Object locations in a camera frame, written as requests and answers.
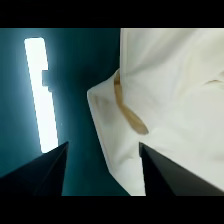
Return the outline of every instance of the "bright white light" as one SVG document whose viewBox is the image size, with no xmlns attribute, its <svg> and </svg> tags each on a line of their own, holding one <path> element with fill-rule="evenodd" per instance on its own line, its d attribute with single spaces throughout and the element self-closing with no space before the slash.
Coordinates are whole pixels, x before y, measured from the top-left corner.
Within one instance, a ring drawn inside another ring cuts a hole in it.
<svg viewBox="0 0 224 224">
<path fill-rule="evenodd" d="M 42 86 L 42 70 L 48 70 L 44 39 L 26 39 L 25 49 L 33 90 L 41 151 L 46 153 L 58 146 L 58 138 L 52 94 L 47 87 Z"/>
</svg>

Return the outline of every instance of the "white cloth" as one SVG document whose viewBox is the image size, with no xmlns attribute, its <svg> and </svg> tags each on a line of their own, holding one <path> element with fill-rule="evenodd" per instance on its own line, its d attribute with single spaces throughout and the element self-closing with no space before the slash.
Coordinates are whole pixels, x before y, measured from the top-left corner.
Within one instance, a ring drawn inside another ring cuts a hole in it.
<svg viewBox="0 0 224 224">
<path fill-rule="evenodd" d="M 124 103 L 149 134 L 135 133 L 119 112 L 113 77 L 88 99 L 109 171 L 131 195 L 144 195 L 139 141 L 224 190 L 222 72 L 224 29 L 122 29 Z"/>
</svg>

